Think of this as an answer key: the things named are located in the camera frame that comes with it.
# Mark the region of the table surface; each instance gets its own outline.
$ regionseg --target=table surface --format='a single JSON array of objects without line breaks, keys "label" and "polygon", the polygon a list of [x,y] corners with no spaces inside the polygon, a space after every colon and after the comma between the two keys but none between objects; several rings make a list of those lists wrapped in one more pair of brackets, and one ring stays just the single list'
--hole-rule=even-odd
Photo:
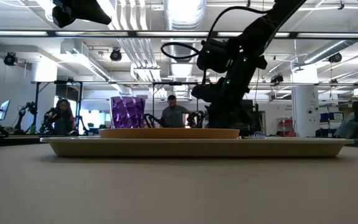
[{"label": "table surface", "polygon": [[0,147],[0,223],[358,223],[358,148],[332,159],[69,159]]}]

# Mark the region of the camera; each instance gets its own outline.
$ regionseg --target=camera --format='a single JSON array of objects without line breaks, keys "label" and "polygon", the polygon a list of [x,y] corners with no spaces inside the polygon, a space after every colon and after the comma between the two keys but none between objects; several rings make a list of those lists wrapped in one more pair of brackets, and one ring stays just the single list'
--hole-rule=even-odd
[{"label": "camera", "polygon": [[15,66],[17,65],[17,57],[16,57],[16,53],[14,52],[8,52],[5,59],[4,59],[4,64],[8,65],[8,66]]},{"label": "camera", "polygon": [[113,61],[113,62],[119,62],[121,61],[122,59],[122,55],[121,55],[121,52],[120,52],[120,48],[119,47],[115,47],[112,49],[112,52],[110,54],[110,59]]}]

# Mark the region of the ceiling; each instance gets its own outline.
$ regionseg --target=ceiling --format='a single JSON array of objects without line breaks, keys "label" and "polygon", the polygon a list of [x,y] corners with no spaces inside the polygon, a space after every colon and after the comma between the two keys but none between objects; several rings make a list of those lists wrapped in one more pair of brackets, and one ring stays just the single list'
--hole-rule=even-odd
[{"label": "ceiling", "polygon": [[[35,1],[16,1],[9,0],[3,1],[4,3],[14,4],[22,6],[38,6]],[[207,0],[207,6],[205,10],[205,17],[203,20],[201,30],[209,30],[213,21],[218,14],[226,8],[226,6],[244,4],[246,1],[228,1],[228,0]],[[320,0],[309,0],[303,7],[316,7]],[[358,1],[346,0],[344,1],[346,6],[358,7]],[[272,0],[266,1],[251,1],[252,6],[265,6],[269,7],[273,4]],[[162,0],[146,0],[146,20],[150,30],[165,30],[165,19]],[[326,0],[319,7],[339,7],[340,0]],[[45,12],[41,7],[14,7],[8,6],[0,2],[0,29],[36,29],[36,30],[49,30],[59,29],[55,24],[45,19]],[[252,21],[258,18],[260,15],[253,14],[245,11],[231,11],[225,14],[220,21],[217,23],[215,30],[227,30],[227,31],[241,31],[247,27]],[[354,32],[358,27],[358,9],[330,9],[330,10],[316,10],[316,11],[298,11],[296,12],[280,29],[282,32]],[[73,24],[63,28],[65,30],[108,30],[106,25],[97,24],[94,22],[85,22],[81,20],[75,21]],[[97,76],[94,75],[87,68],[78,64],[78,62],[72,62],[68,58],[67,54],[61,54],[61,43],[63,39],[59,38],[2,38],[0,37],[0,53],[5,54],[8,46],[23,46],[31,45],[36,46],[40,50],[35,52],[17,52],[17,55],[22,60],[27,60],[30,63],[36,63],[48,53],[60,63],[61,66],[69,68],[69,72],[77,79],[80,80],[98,80]],[[114,77],[117,81],[128,81],[133,80],[129,71],[131,70],[131,61],[126,55],[121,62],[112,62],[109,59],[109,55],[112,52],[113,47],[119,47],[119,43],[116,39],[76,39],[77,42],[85,43],[89,51],[89,56],[98,63],[104,70],[114,74],[120,74]],[[166,39],[151,39],[152,48],[154,51],[155,58],[158,65],[161,68],[160,75],[164,79],[172,77],[170,71],[169,60],[162,55],[160,47]],[[254,75],[253,82],[261,82],[265,79],[267,82],[270,81],[272,74],[268,74],[268,71],[282,63],[282,60],[291,57],[292,55],[304,55],[309,54],[316,49],[324,46],[330,42],[330,40],[273,40],[265,51],[265,57],[268,62],[266,70],[257,71]],[[350,59],[358,55],[358,43],[340,51],[343,56],[342,61]],[[334,68],[332,71],[329,69],[327,62],[318,62],[318,78],[319,81],[329,80],[331,77],[341,75],[343,73],[355,71],[358,69],[358,59],[352,60],[349,63],[345,63],[338,68]],[[280,73],[284,76],[286,81],[290,81],[291,70],[288,66],[283,67]],[[194,79],[200,80],[202,71],[196,66],[193,66],[191,71],[191,77],[188,80]],[[211,81],[216,81],[221,74],[211,72],[209,77]],[[358,75],[351,77],[343,82],[358,82]],[[111,90],[110,85],[93,85],[86,87],[89,90]]]}]

